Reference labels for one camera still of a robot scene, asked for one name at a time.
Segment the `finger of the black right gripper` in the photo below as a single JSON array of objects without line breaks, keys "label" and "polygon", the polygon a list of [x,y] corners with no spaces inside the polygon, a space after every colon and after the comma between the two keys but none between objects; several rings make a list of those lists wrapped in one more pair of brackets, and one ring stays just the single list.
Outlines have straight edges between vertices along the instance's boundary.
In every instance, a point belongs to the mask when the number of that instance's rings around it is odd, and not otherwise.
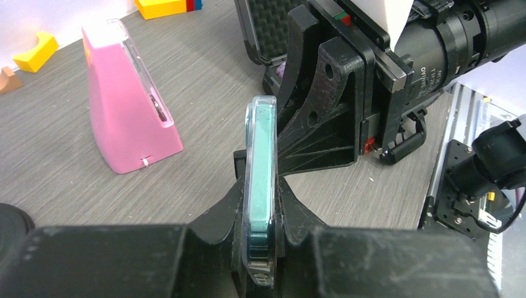
[{"label": "finger of the black right gripper", "polygon": [[302,4],[288,13],[288,50],[277,96],[279,111],[306,97],[316,69],[320,40],[319,20],[306,5]]},{"label": "finger of the black right gripper", "polygon": [[278,137],[279,174],[341,168],[359,155],[363,60],[342,38],[323,42],[303,105]]}]

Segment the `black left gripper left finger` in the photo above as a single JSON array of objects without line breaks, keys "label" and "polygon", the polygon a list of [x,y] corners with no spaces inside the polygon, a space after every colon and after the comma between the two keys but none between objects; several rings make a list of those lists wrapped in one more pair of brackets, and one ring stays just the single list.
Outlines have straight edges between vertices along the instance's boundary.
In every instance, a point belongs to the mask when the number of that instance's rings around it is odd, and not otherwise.
[{"label": "black left gripper left finger", "polygon": [[239,179],[188,224],[43,227],[1,271],[2,297],[237,297]]}]

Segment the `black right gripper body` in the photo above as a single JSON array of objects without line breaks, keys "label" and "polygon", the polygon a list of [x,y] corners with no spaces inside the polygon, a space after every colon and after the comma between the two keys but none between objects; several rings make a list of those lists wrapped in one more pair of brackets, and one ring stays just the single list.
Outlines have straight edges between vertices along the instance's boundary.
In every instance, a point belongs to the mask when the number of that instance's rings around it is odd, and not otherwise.
[{"label": "black right gripper body", "polygon": [[413,57],[394,52],[412,5],[412,1],[309,2],[363,60],[360,141],[374,138],[386,165],[401,161],[426,140],[427,96],[415,95]]}]

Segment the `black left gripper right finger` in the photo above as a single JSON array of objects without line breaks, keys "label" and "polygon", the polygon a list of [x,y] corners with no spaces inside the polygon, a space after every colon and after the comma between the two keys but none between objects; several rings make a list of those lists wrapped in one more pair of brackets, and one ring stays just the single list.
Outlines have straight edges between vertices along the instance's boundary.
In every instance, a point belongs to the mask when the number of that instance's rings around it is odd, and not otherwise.
[{"label": "black left gripper right finger", "polygon": [[454,232],[330,227],[279,179],[277,297],[498,297],[473,241]]}]

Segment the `smartphone with clear case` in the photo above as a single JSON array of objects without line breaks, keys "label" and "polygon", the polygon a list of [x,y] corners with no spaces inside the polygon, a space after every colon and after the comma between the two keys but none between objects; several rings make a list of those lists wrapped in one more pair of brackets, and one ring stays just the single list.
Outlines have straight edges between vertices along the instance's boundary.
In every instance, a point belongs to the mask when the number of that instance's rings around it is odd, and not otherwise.
[{"label": "smartphone with clear case", "polygon": [[276,120],[275,96],[256,96],[247,105],[242,260],[262,287],[272,287],[275,276]]}]

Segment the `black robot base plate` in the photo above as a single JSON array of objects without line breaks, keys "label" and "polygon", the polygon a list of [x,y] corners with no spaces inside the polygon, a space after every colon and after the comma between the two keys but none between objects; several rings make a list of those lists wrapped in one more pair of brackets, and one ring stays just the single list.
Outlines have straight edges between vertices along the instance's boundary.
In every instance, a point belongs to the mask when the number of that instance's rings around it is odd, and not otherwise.
[{"label": "black robot base plate", "polygon": [[456,190],[450,182],[451,170],[473,155],[474,152],[467,145],[457,140],[449,141],[441,168],[435,175],[432,193],[424,203],[417,226],[419,230],[445,228],[475,240],[503,226],[499,219],[480,208],[481,201],[487,199],[487,195],[469,197]]}]

